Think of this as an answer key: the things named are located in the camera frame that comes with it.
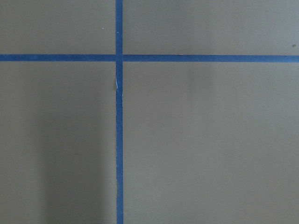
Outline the blue tape line vertical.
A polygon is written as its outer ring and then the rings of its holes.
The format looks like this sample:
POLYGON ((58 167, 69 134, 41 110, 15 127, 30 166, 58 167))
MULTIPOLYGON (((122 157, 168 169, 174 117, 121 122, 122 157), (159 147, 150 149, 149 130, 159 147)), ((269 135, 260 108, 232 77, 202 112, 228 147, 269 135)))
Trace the blue tape line vertical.
POLYGON ((117 224, 124 223, 123 202, 123 1, 115 2, 116 47, 116 216, 117 224))

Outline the blue tape line horizontal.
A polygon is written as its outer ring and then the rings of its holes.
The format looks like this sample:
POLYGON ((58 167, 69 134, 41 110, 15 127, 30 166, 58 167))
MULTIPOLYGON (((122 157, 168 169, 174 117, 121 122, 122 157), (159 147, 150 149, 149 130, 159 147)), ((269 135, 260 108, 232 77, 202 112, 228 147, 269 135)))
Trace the blue tape line horizontal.
POLYGON ((107 55, 107 54, 1 54, 2 62, 226 62, 298 63, 298 56, 271 55, 107 55))

